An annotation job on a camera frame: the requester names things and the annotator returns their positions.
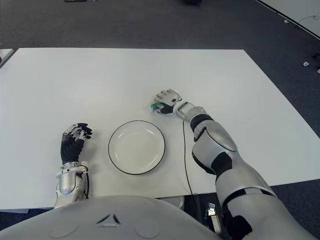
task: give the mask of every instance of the gray floor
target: gray floor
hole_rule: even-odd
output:
[[[320,41],[254,0],[0,0],[0,7],[0,48],[244,49],[320,136],[320,61],[311,58]],[[274,190],[320,238],[320,180]],[[202,207],[215,197],[202,195]],[[0,213],[0,228],[13,218],[23,217]]]

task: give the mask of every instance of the black cable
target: black cable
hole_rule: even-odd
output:
[[[85,195],[85,199],[89,199],[90,182],[89,182],[88,168],[85,165],[80,165],[80,166],[86,168],[86,173],[85,173],[85,176],[86,176],[86,192],[85,191],[83,191],[83,192],[84,192],[84,195]]]
[[[185,169],[185,176],[186,176],[186,180],[187,180],[187,182],[188,182],[188,186],[189,186],[189,189],[190,189],[190,192],[191,192],[191,196],[192,196],[192,199],[193,199],[193,202],[194,202],[194,206],[195,206],[195,209],[194,209],[194,217],[196,218],[196,217],[197,217],[196,214],[197,214],[198,207],[197,207],[195,195],[194,195],[194,193],[192,192],[192,189],[191,189],[191,186],[190,186],[189,177],[188,177],[188,172],[187,172],[187,164],[186,164],[185,121],[182,121],[182,129],[183,129],[183,142],[184,142],[184,169]]]
[[[308,19],[308,18],[312,18],[312,17],[316,17],[315,15],[312,15],[312,16],[306,16],[302,19],[300,19],[299,21],[297,21],[297,23],[299,24],[302,20],[305,20],[305,19]]]

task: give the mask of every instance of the white table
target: white table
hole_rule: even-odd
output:
[[[77,122],[94,133],[80,156],[92,196],[190,194],[182,121],[148,110],[167,88],[220,122],[270,185],[320,177],[319,138],[243,50],[26,48],[0,70],[0,209],[54,205],[62,132]],[[161,164],[143,175],[117,170],[108,156],[111,134],[131,120],[155,124],[166,141]],[[185,129],[193,192],[214,192]]]

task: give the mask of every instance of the robotic hand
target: robotic hand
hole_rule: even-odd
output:
[[[91,138],[92,130],[87,126],[86,123],[73,124],[62,134],[60,148],[62,168],[56,174],[59,183],[55,190],[57,196],[55,208],[89,198],[88,164],[87,162],[80,164],[78,161],[85,140]]]
[[[216,175],[222,223],[233,240],[315,239],[293,219],[262,176],[244,162],[231,136],[203,107],[182,101],[172,89],[161,91],[154,100],[163,106],[158,112],[173,113],[190,124],[195,141],[192,157],[207,173]]]

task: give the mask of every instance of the white wall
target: white wall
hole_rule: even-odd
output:
[[[261,0],[320,36],[320,0]]]

